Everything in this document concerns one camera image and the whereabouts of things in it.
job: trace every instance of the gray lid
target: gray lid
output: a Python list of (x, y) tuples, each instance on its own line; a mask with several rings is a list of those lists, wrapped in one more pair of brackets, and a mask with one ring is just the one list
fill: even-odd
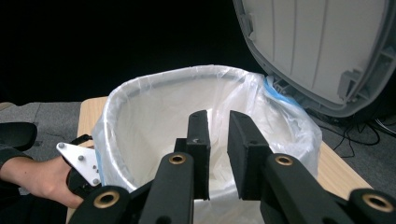
[(257, 62), (304, 108), (350, 116), (395, 70), (394, 1), (233, 2)]

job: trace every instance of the wooden table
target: wooden table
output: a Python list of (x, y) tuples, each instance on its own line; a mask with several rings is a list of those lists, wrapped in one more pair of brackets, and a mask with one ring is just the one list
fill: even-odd
[[(81, 104), (78, 136), (91, 134), (96, 121), (102, 115), (107, 97), (88, 99)], [(93, 146), (93, 141), (86, 142), (83, 147)], [(327, 191), (347, 199), (353, 189), (371, 188), (350, 166), (335, 152), (322, 142), (318, 163), (318, 182)], [(70, 209), (67, 220), (73, 211)]]

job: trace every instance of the trash can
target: trash can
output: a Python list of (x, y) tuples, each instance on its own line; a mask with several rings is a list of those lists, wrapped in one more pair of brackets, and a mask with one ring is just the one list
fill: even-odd
[(194, 223), (262, 223), (260, 203), (238, 199), (227, 155), (230, 110), (251, 116), (275, 153), (317, 175), (321, 131), (297, 103), (270, 77), (203, 65), (138, 77), (111, 92), (92, 132), (103, 185), (133, 191), (152, 180), (199, 110), (208, 114), (210, 201), (195, 200)]

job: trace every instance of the gray carpet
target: gray carpet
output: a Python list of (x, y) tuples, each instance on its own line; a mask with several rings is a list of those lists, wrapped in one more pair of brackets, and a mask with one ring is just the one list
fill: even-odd
[[(36, 124), (38, 136), (35, 145), (26, 151), (39, 161), (53, 158), (59, 153), (56, 144), (70, 142), (77, 136), (80, 103), (32, 103), (24, 106), (11, 106), (0, 111), (0, 122), (29, 121)], [(344, 128), (332, 126), (319, 119), (314, 121), (334, 132), (344, 133)], [(323, 141), (331, 148), (343, 139), (331, 131), (322, 128)], [(365, 146), (345, 139), (335, 150), (341, 157), (353, 157), (344, 160), (370, 185), (396, 198), (396, 139), (378, 132), (380, 142), (374, 146)], [(363, 143), (373, 143), (376, 135), (370, 127), (361, 125), (349, 132), (349, 138)]]

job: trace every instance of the black metal bracket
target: black metal bracket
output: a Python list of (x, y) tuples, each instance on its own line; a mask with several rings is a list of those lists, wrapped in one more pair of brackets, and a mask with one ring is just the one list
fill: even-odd
[(193, 200), (209, 199), (209, 157), (203, 110), (190, 115), (187, 138), (177, 139), (152, 181), (131, 193), (116, 186), (95, 190), (69, 223), (192, 223)]
[(396, 202), (373, 189), (335, 197), (294, 157), (274, 154), (253, 120), (231, 111), (228, 142), (242, 200), (261, 201), (265, 223), (395, 223)]
[[(261, 201), (267, 224), (395, 223), (395, 199), (374, 189), (353, 190), (348, 201), (331, 194), (297, 159), (273, 153), (248, 115), (230, 112), (227, 152), (239, 197)], [(69, 223), (192, 223), (193, 200), (209, 199), (209, 157), (207, 116), (198, 111), (152, 181), (131, 193), (96, 189)]]

